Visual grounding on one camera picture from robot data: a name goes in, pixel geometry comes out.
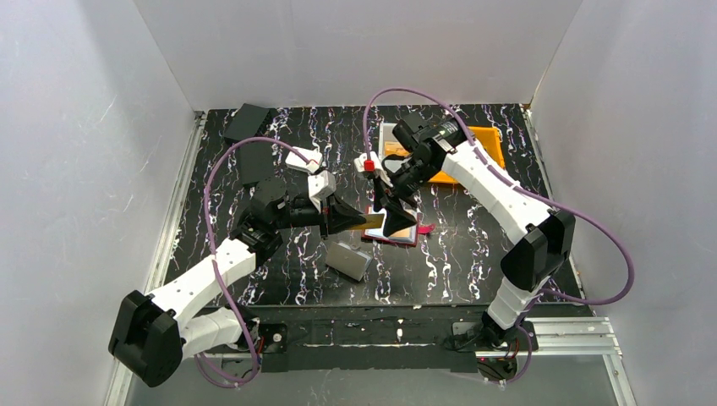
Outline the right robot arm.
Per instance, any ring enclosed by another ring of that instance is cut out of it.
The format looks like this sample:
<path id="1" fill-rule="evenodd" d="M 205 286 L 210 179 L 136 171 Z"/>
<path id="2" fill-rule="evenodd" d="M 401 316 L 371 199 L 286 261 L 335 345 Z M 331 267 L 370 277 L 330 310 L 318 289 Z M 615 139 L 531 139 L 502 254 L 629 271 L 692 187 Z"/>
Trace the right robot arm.
<path id="1" fill-rule="evenodd" d="M 431 125 L 417 113 L 394 124 L 391 133 L 406 156 L 392 154 L 397 170 L 375 180 L 375 209 L 386 210 L 384 230 L 395 233 L 416 223 L 405 206 L 415 206 L 415 192 L 437 173 L 456 180 L 500 224 L 512 243 L 501 259 L 501 285 L 480 323 L 453 348 L 510 343 L 540 290 L 568 259 L 576 219 L 521 193 L 488 156 L 474 133 L 456 118 Z"/>

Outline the red leather card holder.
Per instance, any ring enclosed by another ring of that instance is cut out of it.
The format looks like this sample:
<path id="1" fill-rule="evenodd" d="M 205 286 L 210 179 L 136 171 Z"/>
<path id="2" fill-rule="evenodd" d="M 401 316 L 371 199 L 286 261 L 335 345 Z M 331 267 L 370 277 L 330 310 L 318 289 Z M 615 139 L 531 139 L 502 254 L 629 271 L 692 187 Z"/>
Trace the red leather card holder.
<path id="1" fill-rule="evenodd" d="M 367 228 L 363 230 L 361 234 L 361 239 L 364 242 L 376 242 L 397 246 L 415 247 L 418 244 L 419 236 L 431 233 L 435 229 L 435 224 L 422 224 L 422 214 L 416 210 L 408 209 L 408 213 L 417 222 L 415 225 L 409 228 L 403 228 L 392 234 L 386 234 L 384 231 L 386 219 L 384 218 L 379 227 Z"/>

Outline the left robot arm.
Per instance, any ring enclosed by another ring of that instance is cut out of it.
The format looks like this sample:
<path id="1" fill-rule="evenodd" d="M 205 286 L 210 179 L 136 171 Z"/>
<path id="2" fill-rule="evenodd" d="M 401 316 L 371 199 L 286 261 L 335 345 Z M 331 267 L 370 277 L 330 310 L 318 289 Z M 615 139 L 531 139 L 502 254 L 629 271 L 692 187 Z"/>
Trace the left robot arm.
<path id="1" fill-rule="evenodd" d="M 379 228 L 382 213 L 363 213 L 335 192 L 331 174 L 309 176 L 309 191 L 290 198 L 279 178 L 256 187 L 235 228 L 183 275 L 147 294 L 134 290 L 118 310 L 109 353 L 148 387 L 157 387 L 183 360 L 207 349 L 244 342 L 252 357 L 257 331 L 250 329 L 234 299 L 224 308 L 200 311 L 228 287 L 263 266 L 282 246 L 282 230 L 318 227 L 320 236 Z"/>

